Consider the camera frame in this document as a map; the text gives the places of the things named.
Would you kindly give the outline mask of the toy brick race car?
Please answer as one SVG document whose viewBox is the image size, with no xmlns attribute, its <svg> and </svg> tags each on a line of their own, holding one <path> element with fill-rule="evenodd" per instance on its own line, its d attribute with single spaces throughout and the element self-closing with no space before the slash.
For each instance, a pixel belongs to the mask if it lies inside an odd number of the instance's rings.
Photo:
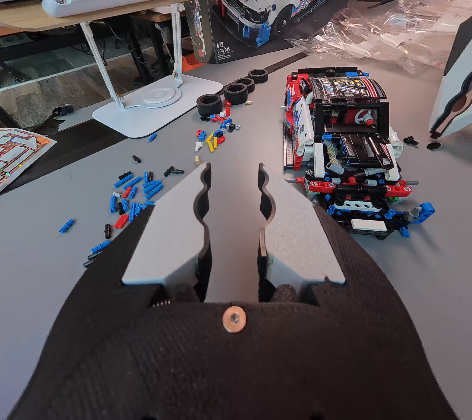
<svg viewBox="0 0 472 420">
<path fill-rule="evenodd" d="M 356 67 L 298 69 L 287 76 L 284 170 L 304 171 L 307 197 L 347 232 L 385 240 L 435 212 L 431 203 L 394 208 L 417 181 L 402 177 L 404 142 L 390 125 L 380 84 Z"/>
</svg>

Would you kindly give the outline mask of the clear plastic bags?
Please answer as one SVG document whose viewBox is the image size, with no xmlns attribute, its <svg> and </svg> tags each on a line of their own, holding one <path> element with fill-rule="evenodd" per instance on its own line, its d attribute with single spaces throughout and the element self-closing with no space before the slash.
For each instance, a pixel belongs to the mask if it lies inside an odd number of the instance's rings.
<svg viewBox="0 0 472 420">
<path fill-rule="evenodd" d="M 309 55 L 371 58 L 410 74 L 423 65 L 444 70 L 457 30 L 471 13 L 471 0 L 398 0 L 378 16 L 343 9 L 317 34 L 287 41 Z"/>
</svg>

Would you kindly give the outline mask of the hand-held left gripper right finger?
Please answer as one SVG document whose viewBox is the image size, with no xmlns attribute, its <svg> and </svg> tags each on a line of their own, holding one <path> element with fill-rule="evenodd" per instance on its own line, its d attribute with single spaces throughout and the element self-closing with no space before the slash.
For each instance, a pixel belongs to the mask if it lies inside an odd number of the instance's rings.
<svg viewBox="0 0 472 420">
<path fill-rule="evenodd" d="M 266 219 L 259 235 L 259 301 L 268 302 L 281 285 L 291 286 L 296 300 L 304 298 L 310 285 L 344 285 L 345 276 L 312 202 L 263 163 L 258 187 Z"/>
</svg>

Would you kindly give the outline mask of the shiny sticker sheet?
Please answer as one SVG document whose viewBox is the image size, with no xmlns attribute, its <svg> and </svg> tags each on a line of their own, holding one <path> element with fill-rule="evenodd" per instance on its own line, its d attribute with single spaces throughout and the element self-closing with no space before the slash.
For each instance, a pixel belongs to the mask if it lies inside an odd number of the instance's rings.
<svg viewBox="0 0 472 420">
<path fill-rule="evenodd" d="M 0 129 L 0 190 L 56 144 L 56 140 L 20 128 Z"/>
</svg>

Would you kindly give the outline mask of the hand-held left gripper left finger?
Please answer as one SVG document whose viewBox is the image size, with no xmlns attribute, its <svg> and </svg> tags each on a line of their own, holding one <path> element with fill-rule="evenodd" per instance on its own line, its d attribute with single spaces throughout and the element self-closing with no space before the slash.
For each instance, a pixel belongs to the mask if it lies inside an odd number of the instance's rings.
<svg viewBox="0 0 472 420">
<path fill-rule="evenodd" d="M 168 293 L 185 284 L 204 302 L 212 267 L 204 222 L 210 188 L 211 164 L 203 163 L 155 203 L 123 284 L 161 284 Z"/>
</svg>

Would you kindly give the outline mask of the pile of colourful small bricks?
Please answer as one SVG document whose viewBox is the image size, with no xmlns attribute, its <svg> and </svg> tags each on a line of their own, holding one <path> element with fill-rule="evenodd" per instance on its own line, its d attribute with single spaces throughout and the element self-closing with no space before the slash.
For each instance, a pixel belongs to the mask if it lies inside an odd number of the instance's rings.
<svg viewBox="0 0 472 420">
<path fill-rule="evenodd" d="M 195 152 L 201 152 L 204 146 L 209 148 L 209 152 L 213 153 L 218 146 L 220 146 L 226 140 L 227 132 L 239 130 L 240 125 L 232 121 L 230 117 L 230 103 L 228 100 L 225 101 L 226 109 L 221 114 L 210 116 L 211 122 L 215 122 L 220 125 L 218 129 L 210 134 L 207 134 L 205 130 L 199 129 L 196 133 L 197 142 L 195 145 Z"/>
</svg>

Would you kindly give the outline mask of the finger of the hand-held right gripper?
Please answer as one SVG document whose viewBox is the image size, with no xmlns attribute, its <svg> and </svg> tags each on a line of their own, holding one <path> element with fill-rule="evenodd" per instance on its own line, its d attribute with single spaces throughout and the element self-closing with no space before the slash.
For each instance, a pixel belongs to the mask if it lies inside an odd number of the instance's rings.
<svg viewBox="0 0 472 420">
<path fill-rule="evenodd" d="M 467 94 L 471 92 L 471 81 L 471 73 L 464 79 L 459 78 L 459 73 L 452 72 L 443 77 L 429 122 L 430 133 L 441 132 L 451 118 L 471 105 L 471 102 L 465 105 Z"/>
<path fill-rule="evenodd" d="M 451 135 L 459 130 L 471 125 L 472 106 L 468 105 L 462 112 L 451 118 L 441 132 L 431 131 L 431 138 L 439 139 Z"/>
</svg>

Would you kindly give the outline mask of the pile of blue brick pins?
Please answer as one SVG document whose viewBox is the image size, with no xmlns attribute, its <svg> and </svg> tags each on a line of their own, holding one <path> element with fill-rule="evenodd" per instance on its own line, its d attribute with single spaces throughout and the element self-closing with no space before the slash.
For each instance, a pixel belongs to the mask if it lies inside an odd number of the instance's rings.
<svg viewBox="0 0 472 420">
<path fill-rule="evenodd" d="M 104 241 L 136 227 L 144 214 L 195 167 L 189 133 L 162 129 L 148 140 L 122 140 L 60 169 L 54 178 L 55 223 L 74 219 L 51 247 L 56 263 L 79 274 Z"/>
</svg>

